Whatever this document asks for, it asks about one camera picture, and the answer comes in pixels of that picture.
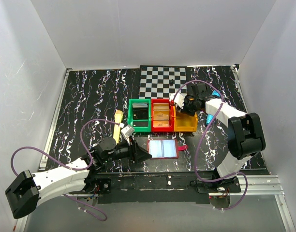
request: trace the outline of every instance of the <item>yellow bin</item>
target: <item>yellow bin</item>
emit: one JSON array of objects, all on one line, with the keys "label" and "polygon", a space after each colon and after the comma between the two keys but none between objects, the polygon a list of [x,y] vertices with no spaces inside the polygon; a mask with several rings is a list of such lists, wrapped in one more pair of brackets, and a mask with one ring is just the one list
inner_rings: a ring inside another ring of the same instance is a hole
[{"label": "yellow bin", "polygon": [[174,107],[174,132],[196,132],[197,114],[190,116],[176,111]]}]

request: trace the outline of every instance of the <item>marble tabletop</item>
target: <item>marble tabletop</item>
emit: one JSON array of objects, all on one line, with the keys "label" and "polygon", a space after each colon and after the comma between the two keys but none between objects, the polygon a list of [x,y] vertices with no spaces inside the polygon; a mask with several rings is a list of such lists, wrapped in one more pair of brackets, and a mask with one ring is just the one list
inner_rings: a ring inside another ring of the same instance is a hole
[{"label": "marble tabletop", "polygon": [[[105,118],[114,120],[116,109],[123,112],[126,123],[128,100],[138,98],[140,69],[70,71],[66,89],[52,140],[50,155],[63,163],[69,163],[85,154],[80,143],[79,133],[90,119]],[[225,100],[235,108],[246,111],[242,101],[233,67],[191,67],[187,68],[187,81],[204,80],[221,91]],[[130,164],[127,159],[111,161],[105,172],[189,172],[193,170],[196,146],[205,130],[206,114],[199,113],[198,130],[195,133],[137,133],[139,145],[147,148],[150,139],[176,139],[178,145],[186,144],[188,149],[179,151],[178,159],[150,159],[139,164]],[[84,141],[95,146],[104,137],[113,135],[114,126],[97,122],[87,126]],[[216,121],[209,129],[202,144],[197,168],[211,171],[218,166],[228,152],[227,129]],[[58,165],[48,160],[46,169]],[[266,165],[259,154],[246,163],[243,169],[264,169]]]}]

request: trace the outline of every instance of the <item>blue object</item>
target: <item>blue object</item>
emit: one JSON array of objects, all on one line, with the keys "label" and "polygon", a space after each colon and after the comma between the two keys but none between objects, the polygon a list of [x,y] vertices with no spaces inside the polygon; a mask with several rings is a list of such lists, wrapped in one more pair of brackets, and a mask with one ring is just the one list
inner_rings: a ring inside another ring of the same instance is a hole
[{"label": "blue object", "polygon": [[[212,92],[211,95],[220,97],[220,94],[217,91],[215,91],[215,90]],[[210,123],[210,121],[212,120],[212,117],[213,117],[213,115],[207,115],[206,125],[208,125]]]}]

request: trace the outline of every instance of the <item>metal frame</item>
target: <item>metal frame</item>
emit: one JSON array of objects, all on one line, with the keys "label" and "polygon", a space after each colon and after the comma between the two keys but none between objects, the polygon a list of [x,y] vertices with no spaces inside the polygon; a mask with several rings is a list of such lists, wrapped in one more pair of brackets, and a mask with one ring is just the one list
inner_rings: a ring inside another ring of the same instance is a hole
[{"label": "metal frame", "polygon": [[[239,89],[240,94],[242,96],[242,100],[245,104],[245,101],[244,101],[244,98],[243,98],[243,95],[241,92],[237,69],[235,68],[235,65],[231,65],[231,69],[232,69],[233,74],[235,76],[235,80],[237,81],[238,89]],[[49,135],[48,135],[46,145],[44,148],[44,151],[47,153],[50,150],[51,142],[53,139],[54,131],[56,128],[56,123],[57,123],[59,112],[60,112],[60,107],[61,107],[62,100],[63,100],[63,94],[64,94],[64,91],[66,88],[66,83],[68,80],[69,71],[71,71],[71,70],[72,69],[67,69],[67,71],[66,71],[62,90],[60,92],[60,96],[59,96],[59,99],[58,99],[58,102],[56,105],[56,109],[54,112],[54,116],[52,119],[50,131],[49,131]],[[47,161],[48,161],[48,157],[43,155],[41,162],[40,162],[39,170],[42,171],[45,169]],[[237,176],[237,177],[239,179],[241,188],[244,189],[246,186],[245,179],[242,176]],[[247,195],[274,195],[286,231],[287,232],[294,232],[295,228],[294,228],[286,201],[284,199],[283,188],[281,186],[278,176],[277,175],[248,175],[247,180],[248,180],[248,190],[247,190],[246,194]],[[242,194],[243,194],[243,192],[231,193],[231,195],[242,195]],[[72,195],[77,198],[90,196],[90,194],[68,194],[68,195]],[[216,195],[219,195],[219,193],[210,193],[209,195],[216,196]],[[28,218],[28,216],[18,219],[14,232],[23,232],[24,231],[25,225],[27,223],[27,218]]]}]

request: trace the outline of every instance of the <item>cable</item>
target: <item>cable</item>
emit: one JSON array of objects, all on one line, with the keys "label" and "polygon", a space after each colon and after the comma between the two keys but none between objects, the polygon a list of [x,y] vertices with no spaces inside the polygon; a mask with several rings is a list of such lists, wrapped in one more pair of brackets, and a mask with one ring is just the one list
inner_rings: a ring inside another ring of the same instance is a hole
[{"label": "cable", "polygon": [[202,142],[203,142],[203,140],[204,140],[204,138],[205,138],[205,136],[206,136],[206,133],[207,133],[208,129],[209,129],[210,126],[212,125],[213,121],[216,119],[216,117],[217,117],[218,113],[220,112],[220,110],[221,110],[223,104],[225,103],[225,102],[224,102],[224,97],[223,97],[223,95],[219,92],[219,90],[217,90],[212,84],[210,84],[210,83],[208,83],[208,82],[206,82],[206,81],[192,80],[192,81],[189,81],[189,82],[183,84],[183,85],[177,90],[177,92],[176,92],[175,95],[174,95],[174,99],[175,99],[175,97],[177,96],[177,94],[179,93],[179,91],[180,91],[184,86],[186,86],[186,85],[188,85],[188,84],[190,84],[190,83],[193,83],[193,82],[201,82],[201,83],[204,83],[204,84],[208,85],[208,86],[211,87],[213,90],[217,91],[217,93],[219,93],[219,95],[220,95],[220,97],[221,97],[221,101],[222,101],[222,103],[220,104],[220,107],[218,108],[218,110],[217,110],[217,112],[214,114],[214,116],[212,117],[210,123],[207,125],[207,127],[206,127],[204,133],[202,134],[202,137],[201,137],[201,139],[200,139],[200,141],[199,141],[199,143],[198,143],[198,145],[197,145],[197,149],[196,149],[195,157],[194,157],[194,172],[195,172],[195,175],[197,176],[197,178],[198,178],[200,181],[202,181],[202,182],[208,182],[208,183],[212,183],[212,182],[217,182],[217,181],[220,181],[220,180],[224,180],[224,179],[226,179],[226,178],[228,178],[228,177],[231,177],[231,176],[234,176],[234,175],[237,175],[237,174],[239,174],[239,175],[243,175],[244,178],[245,178],[245,181],[246,181],[246,187],[245,187],[245,190],[244,190],[243,195],[241,196],[241,198],[240,198],[240,199],[239,199],[234,205],[232,205],[232,206],[230,206],[230,207],[228,207],[228,208],[225,208],[225,209],[222,208],[222,209],[220,209],[220,210],[228,210],[228,209],[232,209],[232,208],[234,208],[235,206],[237,206],[237,205],[238,205],[238,204],[244,199],[244,197],[245,197],[245,195],[246,195],[246,193],[247,193],[247,189],[248,189],[248,180],[247,180],[246,175],[245,175],[244,173],[242,173],[242,172],[238,172],[238,173],[231,173],[231,174],[225,175],[225,176],[223,176],[223,177],[221,177],[221,178],[217,178],[217,179],[213,179],[213,180],[206,180],[206,179],[203,179],[202,177],[200,177],[200,175],[199,175],[198,172],[197,172],[197,160],[198,160],[198,153],[199,153],[200,147],[201,147],[201,145],[202,145]]},{"label": "cable", "polygon": [[102,214],[105,216],[105,218],[101,218],[101,217],[97,216],[95,213],[93,213],[93,212],[91,212],[91,211],[89,211],[89,210],[86,210],[85,208],[81,208],[81,207],[80,207],[80,209],[82,209],[83,211],[87,212],[88,214],[91,214],[92,216],[94,216],[96,219],[98,219],[98,220],[100,220],[100,221],[106,221],[106,220],[107,220],[107,214],[106,214],[102,209],[99,209],[99,208],[97,208],[97,207],[95,207],[95,206],[93,206],[93,205],[89,205],[89,204],[87,204],[87,203],[85,203],[85,202],[82,202],[82,201],[80,201],[80,200],[77,200],[77,199],[75,199],[75,198],[73,198],[73,197],[70,197],[70,196],[68,196],[68,195],[66,195],[66,194],[63,194],[63,196],[64,196],[64,197],[67,197],[68,199],[71,199],[71,200],[74,201],[74,202],[84,204],[85,206],[90,207],[90,208],[92,208],[92,209],[96,209],[97,211],[99,211],[100,213],[102,213]]},{"label": "cable", "polygon": [[21,151],[21,150],[24,150],[24,149],[32,149],[32,150],[35,150],[35,151],[38,151],[40,153],[42,153],[43,155],[47,156],[49,159],[51,159],[52,161],[54,161],[55,163],[57,163],[58,165],[64,167],[64,168],[67,168],[67,169],[71,169],[71,170],[74,170],[74,171],[83,171],[83,170],[86,170],[88,169],[89,167],[91,167],[92,165],[92,162],[93,162],[93,158],[92,158],[92,155],[89,151],[89,149],[87,148],[83,138],[82,138],[82,134],[83,134],[83,131],[84,131],[84,128],[91,122],[95,122],[95,121],[104,121],[104,122],[109,122],[109,123],[113,123],[113,124],[116,124],[116,125],[119,125],[119,123],[117,122],[113,122],[113,121],[109,121],[109,120],[106,120],[106,119],[92,119],[90,121],[88,121],[87,123],[85,123],[85,125],[82,127],[81,131],[80,131],[80,141],[82,143],[82,145],[84,146],[85,150],[87,151],[88,155],[89,155],[89,158],[90,158],[90,163],[87,167],[85,168],[70,168],[68,166],[66,166],[65,164],[61,163],[60,161],[56,160],[55,158],[53,158],[51,155],[47,154],[46,152],[42,151],[41,149],[38,149],[36,147],[33,147],[33,146],[23,146],[19,149],[17,149],[12,157],[11,157],[11,168],[12,168],[12,171],[13,173],[18,176],[18,173],[16,172],[15,168],[14,168],[14,158],[15,158],[15,155],[17,154],[18,151]]}]

